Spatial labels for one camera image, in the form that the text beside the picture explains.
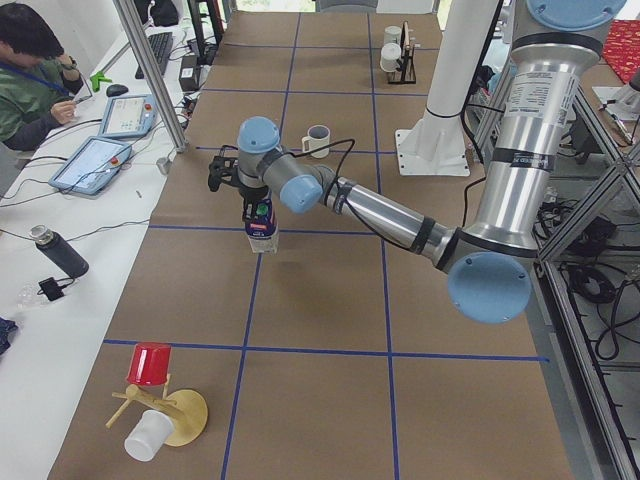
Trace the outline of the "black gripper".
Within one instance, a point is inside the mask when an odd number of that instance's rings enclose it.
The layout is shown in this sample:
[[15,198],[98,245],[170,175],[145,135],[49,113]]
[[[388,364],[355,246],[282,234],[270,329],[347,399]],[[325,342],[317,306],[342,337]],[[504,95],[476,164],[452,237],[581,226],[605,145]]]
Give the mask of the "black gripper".
[[269,187],[262,185],[252,187],[244,183],[240,183],[238,187],[240,195],[243,197],[243,221],[251,222],[254,219],[255,205],[253,201],[260,201],[269,194]]

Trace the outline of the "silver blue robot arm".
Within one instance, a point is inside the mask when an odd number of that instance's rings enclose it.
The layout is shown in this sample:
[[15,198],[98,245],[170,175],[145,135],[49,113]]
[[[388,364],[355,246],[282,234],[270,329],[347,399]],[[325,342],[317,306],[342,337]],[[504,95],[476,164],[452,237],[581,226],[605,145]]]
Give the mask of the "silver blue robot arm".
[[[424,115],[396,132],[399,169],[406,175],[464,176],[464,112],[501,5],[456,1],[449,11]],[[323,205],[348,215],[382,240],[430,259],[446,273],[453,305],[466,317],[501,323],[525,310],[529,271],[537,254],[532,229],[554,168],[582,75],[601,57],[619,1],[518,1],[507,72],[513,75],[497,143],[483,161],[476,215],[456,228],[439,224],[342,177],[306,165],[280,142],[268,118],[244,121],[231,183],[253,205],[275,195],[291,212]]]

